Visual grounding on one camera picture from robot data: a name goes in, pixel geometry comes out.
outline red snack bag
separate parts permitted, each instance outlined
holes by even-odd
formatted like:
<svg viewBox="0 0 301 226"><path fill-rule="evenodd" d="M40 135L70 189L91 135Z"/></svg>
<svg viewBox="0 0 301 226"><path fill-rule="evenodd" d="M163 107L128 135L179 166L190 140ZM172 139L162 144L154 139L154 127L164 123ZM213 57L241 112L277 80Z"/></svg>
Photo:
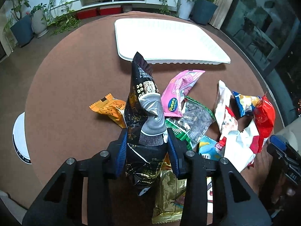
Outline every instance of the red snack bag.
<svg viewBox="0 0 301 226"><path fill-rule="evenodd" d="M254 110L254 119L259 132L258 153L260 153L275 123L275 109L266 95L257 103Z"/></svg>

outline white plastic tray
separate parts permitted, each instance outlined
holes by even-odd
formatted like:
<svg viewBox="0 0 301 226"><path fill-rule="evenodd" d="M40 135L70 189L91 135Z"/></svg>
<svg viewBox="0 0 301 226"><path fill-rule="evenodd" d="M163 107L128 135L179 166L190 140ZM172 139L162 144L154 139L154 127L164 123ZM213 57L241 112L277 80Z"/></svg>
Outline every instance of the white plastic tray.
<svg viewBox="0 0 301 226"><path fill-rule="evenodd" d="M200 27L163 19L115 21L118 54L132 61L136 52L148 63L230 63L229 56Z"/></svg>
<svg viewBox="0 0 301 226"><path fill-rule="evenodd" d="M20 114L15 121L13 127L13 144L19 158L25 163L31 164L25 139L24 118L25 112Z"/></svg>

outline metal screw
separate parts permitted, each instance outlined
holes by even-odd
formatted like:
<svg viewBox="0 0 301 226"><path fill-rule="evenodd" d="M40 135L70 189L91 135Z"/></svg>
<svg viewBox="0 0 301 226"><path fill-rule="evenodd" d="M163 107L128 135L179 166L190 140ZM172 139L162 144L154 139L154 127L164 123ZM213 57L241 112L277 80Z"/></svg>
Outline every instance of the metal screw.
<svg viewBox="0 0 301 226"><path fill-rule="evenodd" d="M103 150L103 151L100 152L100 155L101 155L102 157L106 157L106 156L109 155L109 152L108 152L107 150Z"/></svg>
<svg viewBox="0 0 301 226"><path fill-rule="evenodd" d="M195 155L195 152L193 150L188 150L186 151L186 155L192 157Z"/></svg>
<svg viewBox="0 0 301 226"><path fill-rule="evenodd" d="M220 161L221 161L222 164L228 164L228 162L229 162L229 160L227 158L225 158L225 157L222 157L220 159Z"/></svg>
<svg viewBox="0 0 301 226"><path fill-rule="evenodd" d="M69 159L66 160L66 163L68 165L72 165L74 162L75 162L75 160L73 158L69 158Z"/></svg>

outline white snack wrapper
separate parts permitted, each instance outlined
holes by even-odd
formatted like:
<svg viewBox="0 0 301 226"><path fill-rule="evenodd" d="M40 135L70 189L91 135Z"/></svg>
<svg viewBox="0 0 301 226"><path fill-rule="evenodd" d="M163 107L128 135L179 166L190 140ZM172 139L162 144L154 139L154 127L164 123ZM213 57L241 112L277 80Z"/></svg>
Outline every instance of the white snack wrapper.
<svg viewBox="0 0 301 226"><path fill-rule="evenodd" d="M230 131L227 135L224 157L241 172L255 158L255 154L248 147L247 142L241 142L241 132Z"/></svg>
<svg viewBox="0 0 301 226"><path fill-rule="evenodd" d="M229 107L232 92L226 87L225 83L219 80L219 91L216 97L215 118L219 125L219 131L222 130L222 124L225 119L225 108Z"/></svg>
<svg viewBox="0 0 301 226"><path fill-rule="evenodd" d="M236 141L241 144L243 147L250 148L253 142L257 141L258 146L259 133L257 127L255 125L254 119L250 122L249 126L247 126L238 136Z"/></svg>

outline curtain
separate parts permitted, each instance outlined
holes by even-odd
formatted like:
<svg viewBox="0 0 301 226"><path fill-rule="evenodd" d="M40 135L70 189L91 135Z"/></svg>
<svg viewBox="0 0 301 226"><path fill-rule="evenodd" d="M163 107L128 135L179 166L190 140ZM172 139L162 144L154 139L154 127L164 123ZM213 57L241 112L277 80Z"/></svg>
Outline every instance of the curtain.
<svg viewBox="0 0 301 226"><path fill-rule="evenodd" d="M229 11L233 0L216 0L214 4L218 6L215 13L212 16L209 24L212 25L214 28L220 29L222 23L225 20L225 17Z"/></svg>

